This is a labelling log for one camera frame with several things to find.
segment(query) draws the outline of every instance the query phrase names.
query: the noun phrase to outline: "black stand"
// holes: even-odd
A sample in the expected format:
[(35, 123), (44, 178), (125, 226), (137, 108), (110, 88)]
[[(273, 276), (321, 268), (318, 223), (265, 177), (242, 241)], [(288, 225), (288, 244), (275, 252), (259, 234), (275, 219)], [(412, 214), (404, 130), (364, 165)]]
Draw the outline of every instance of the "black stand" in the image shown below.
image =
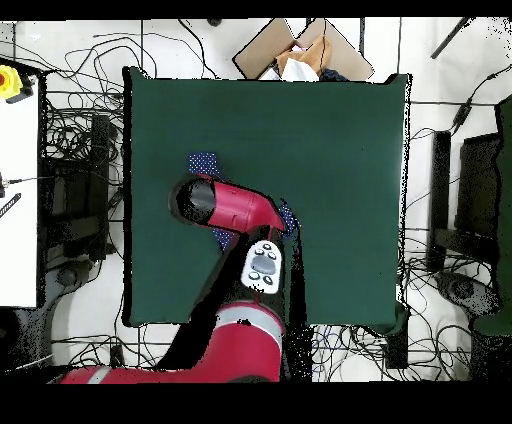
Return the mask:
[(44, 159), (47, 175), (55, 175), (45, 216), (47, 245), (64, 246), (64, 256), (88, 254), (91, 261), (106, 259), (112, 253), (108, 237), (108, 185), (110, 122), (106, 116), (93, 116), (89, 157), (68, 160)]
[(436, 59), (437, 56), (445, 49), (445, 47), (450, 44), (450, 41), (453, 40), (453, 37), (457, 35), (457, 33), (464, 28), (468, 23), (470, 23), (474, 18), (462, 18), (457, 25), (455, 25), (455, 28), (453, 28), (452, 32), (448, 34), (448, 36), (443, 40), (443, 42), (439, 45), (439, 47), (436, 49), (434, 53), (432, 53), (432, 56), (430, 56), (432, 59)]
[(499, 137), (487, 134), (466, 139), (461, 148), (461, 172), (455, 230), (448, 229), (451, 135), (436, 132), (432, 146), (429, 236), (426, 268), (444, 267), (446, 250), (495, 265), (498, 261), (496, 231), (497, 175), (493, 158)]

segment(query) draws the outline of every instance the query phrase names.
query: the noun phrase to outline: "yellow device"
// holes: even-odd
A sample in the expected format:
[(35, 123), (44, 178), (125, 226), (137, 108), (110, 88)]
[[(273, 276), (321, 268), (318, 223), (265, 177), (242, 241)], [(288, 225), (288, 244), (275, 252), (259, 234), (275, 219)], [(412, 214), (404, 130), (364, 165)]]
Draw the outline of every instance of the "yellow device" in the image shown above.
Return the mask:
[(22, 88), (18, 71), (10, 66), (0, 65), (0, 98), (8, 100), (18, 96)]

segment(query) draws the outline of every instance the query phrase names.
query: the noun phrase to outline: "green mat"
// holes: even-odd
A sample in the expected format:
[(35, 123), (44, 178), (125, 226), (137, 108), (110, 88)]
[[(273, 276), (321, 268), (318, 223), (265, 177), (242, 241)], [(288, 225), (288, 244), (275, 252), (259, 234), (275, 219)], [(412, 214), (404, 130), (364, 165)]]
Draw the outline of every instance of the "green mat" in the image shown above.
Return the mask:
[(284, 198), (297, 215), (309, 323), (395, 322), (406, 75), (388, 84), (152, 80), (131, 68), (125, 83), (131, 325), (187, 321), (220, 255), (209, 229), (167, 209), (197, 151), (216, 152), (231, 181)]

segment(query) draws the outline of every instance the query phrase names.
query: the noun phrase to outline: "white floor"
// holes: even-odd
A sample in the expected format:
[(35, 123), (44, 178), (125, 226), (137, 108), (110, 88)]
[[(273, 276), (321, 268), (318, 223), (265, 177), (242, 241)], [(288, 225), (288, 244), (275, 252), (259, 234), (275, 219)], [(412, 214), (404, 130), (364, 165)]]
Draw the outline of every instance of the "white floor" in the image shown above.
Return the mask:
[[(328, 19), (353, 46), (358, 48), (360, 28), (358, 18)], [(504, 68), (511, 62), (510, 24), (505, 24), (503, 19), (493, 18), (477, 18), (455, 37), (436, 60), (432, 60), (430, 55), (459, 19), (366, 18), (364, 53), (375, 69), (375, 74), (370, 81), (384, 82), (391, 73), (396, 72), (410, 73), (413, 76), (411, 134), (424, 127), (435, 130), (449, 129), (458, 109), (457, 103), (465, 102), (487, 75)], [(231, 59), (268, 20), (224, 20), (216, 28), (211, 27), (206, 20), (191, 20), (190, 24), (203, 42), (206, 63), (221, 78), (239, 79), (241, 75)], [(305, 19), (294, 18), (289, 22), (293, 32), (297, 34), (303, 29)], [(98, 46), (97, 51), (102, 53), (108, 48), (122, 43), (122, 45), (133, 49), (137, 59), (142, 62), (143, 68), (150, 76), (154, 76), (155, 67), (152, 60), (146, 54), (141, 58), (141, 48), (137, 46), (141, 43), (141, 28), (145, 33), (158, 33), (184, 40), (200, 55), (196, 40), (176, 20), (156, 20), (144, 21), (142, 26), (141, 21), (20, 22), (16, 26), (16, 56), (18, 60), (21, 60), (20, 58), (37, 60), (38, 58), (34, 54), (23, 50), (26, 48), (57, 67), (69, 69), (64, 58), (67, 52), (90, 49), (96, 43), (126, 37), (122, 35), (93, 37), (95, 34), (126, 32), (139, 34), (139, 36), (135, 35), (118, 42)], [(184, 42), (152, 34), (145, 35), (142, 41), (143, 48), (156, 62), (158, 77), (198, 78), (201, 76), (200, 61)], [(9, 55), (11, 50), (6, 49), (6, 46), (0, 43), (0, 54)], [(76, 69), (84, 60), (86, 54), (87, 51), (82, 51), (68, 55), (69, 64), (73, 69)], [(121, 67), (137, 65), (137, 60), (128, 49), (122, 49), (106, 54), (101, 58), (101, 64), (110, 81), (122, 84)], [(95, 74), (92, 60), (85, 63), (81, 72)], [(212, 75), (206, 71), (205, 77), (212, 78)], [(90, 78), (83, 77), (81, 81), (89, 89), (94, 89), (94, 87), (99, 89), (97, 83)], [(69, 80), (63, 81), (62, 78), (52, 75), (48, 78), (48, 90), (76, 91), (77, 87)], [(496, 122), (492, 105), (508, 97), (511, 93), (512, 72), (486, 82), (479, 89), (474, 98), (474, 102), (479, 105), (474, 106), (466, 124), (452, 140), (452, 179), (457, 177), (459, 172), (458, 154), (464, 139), (495, 132)], [(56, 106), (67, 104), (67, 95), (52, 94), (51, 96), (52, 102)], [(411, 142), (407, 203), (429, 191), (431, 141), (431, 137), (425, 137)], [(451, 226), (453, 226), (455, 216), (456, 195), (457, 184), (452, 184), (450, 191)], [(410, 208), (406, 217), (407, 227), (427, 227), (427, 205), (428, 199), (425, 198)], [(114, 218), (121, 219), (122, 217), (121, 205)], [(111, 223), (113, 241), (122, 255), (123, 232), (121, 226), (120, 223)], [(419, 242), (425, 242), (425, 235), (425, 231), (407, 232), (407, 237)], [(421, 243), (408, 240), (406, 249), (421, 252), (424, 250), (424, 246)], [(88, 342), (101, 343), (108, 335), (114, 334), (114, 322), (123, 290), (122, 270), (122, 260), (118, 255), (109, 256), (103, 263), (99, 277), (94, 282), (76, 293), (66, 296), (60, 302), (54, 319), (53, 339), (61, 340), (71, 337), (81, 337), (81, 339), (73, 339), (67, 343), (55, 343), (56, 363), (68, 363), (73, 356), (86, 347)], [(488, 281), (488, 275), (482, 275), (481, 278), (482, 281)], [(408, 301), (416, 312), (421, 313), (430, 323), (434, 337), (437, 331), (445, 325), (467, 326), (467, 320), (462, 310), (444, 301), (436, 290), (428, 285), (421, 283), (416, 288), (411, 287), (408, 291)], [(176, 329), (176, 326), (173, 325), (148, 325), (147, 328), (141, 329), (126, 328), (119, 320), (117, 334), (125, 343), (132, 344), (131, 347), (134, 351), (132, 353), (125, 349), (127, 363), (130, 365), (144, 363), (145, 359), (139, 357), (139, 352), (147, 356), (149, 350), (155, 357), (163, 355), (172, 341)], [(324, 333), (324, 330), (325, 327), (322, 327), (319, 332)], [(325, 380), (329, 376), (332, 381), (386, 380), (390, 376), (403, 379), (396, 371), (391, 371), (390, 376), (383, 376), (379, 369), (379, 366), (382, 367), (380, 359), (374, 362), (368, 355), (354, 354), (345, 348), (339, 348), (339, 343), (336, 345), (337, 335), (335, 333), (335, 328), (328, 328), (326, 334), (330, 335), (319, 337), (320, 349), (315, 354), (315, 360), (324, 362), (324, 365), (315, 365), (315, 381)], [(141, 343), (143, 336), (145, 336), (146, 344)], [(411, 340), (410, 362), (429, 361), (434, 357), (431, 340), (413, 343), (420, 339), (431, 338), (427, 323), (421, 316), (411, 318), (409, 336)], [(462, 331), (453, 328), (444, 331), (440, 341), (447, 350), (454, 352), (462, 350), (469, 356), (469, 337)], [(99, 355), (102, 361), (108, 363), (108, 351), (104, 347), (99, 348)], [(376, 349), (375, 357), (381, 358), (379, 355), (380, 351)], [(463, 354), (459, 353), (458, 355), (459, 358), (463, 357)], [(93, 357), (93, 352), (84, 354), (83, 357)], [(447, 359), (446, 362), (448, 363), (447, 367), (451, 368), (450, 359)], [(461, 379), (466, 377), (467, 367), (463, 364), (464, 362), (466, 361), (455, 360), (453, 376)], [(437, 368), (420, 366), (411, 368), (414, 370), (406, 370), (403, 373), (406, 378), (411, 379), (412, 376), (418, 377), (419, 375), (422, 378), (434, 379), (438, 373)], [(448, 378), (444, 373), (439, 377), (441, 380)]]

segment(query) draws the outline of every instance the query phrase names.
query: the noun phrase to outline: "cardboard box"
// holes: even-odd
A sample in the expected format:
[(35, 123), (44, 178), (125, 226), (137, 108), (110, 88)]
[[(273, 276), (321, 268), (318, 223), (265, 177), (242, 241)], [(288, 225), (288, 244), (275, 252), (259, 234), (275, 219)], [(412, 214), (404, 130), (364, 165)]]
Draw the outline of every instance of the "cardboard box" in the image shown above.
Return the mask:
[(295, 44), (309, 48), (324, 33), (331, 42), (332, 54), (325, 67), (334, 69), (350, 81), (366, 81), (373, 74), (372, 65), (324, 18), (316, 18), (295, 39), (283, 18), (272, 19), (242, 50), (233, 62), (246, 79), (258, 79), (269, 65)]

